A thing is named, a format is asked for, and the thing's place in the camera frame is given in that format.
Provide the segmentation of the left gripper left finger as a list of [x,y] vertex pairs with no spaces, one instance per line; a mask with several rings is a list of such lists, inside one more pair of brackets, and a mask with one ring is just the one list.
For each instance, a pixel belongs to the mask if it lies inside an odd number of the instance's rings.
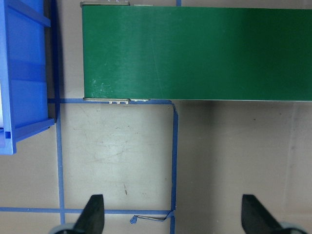
[[92,195],[76,221],[75,234],[101,234],[104,229],[103,195]]

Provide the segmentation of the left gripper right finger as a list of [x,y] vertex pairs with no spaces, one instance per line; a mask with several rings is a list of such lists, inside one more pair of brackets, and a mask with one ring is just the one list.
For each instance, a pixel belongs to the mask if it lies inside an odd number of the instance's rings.
[[248,194],[242,196],[241,225],[246,234],[273,234],[282,230],[256,196]]

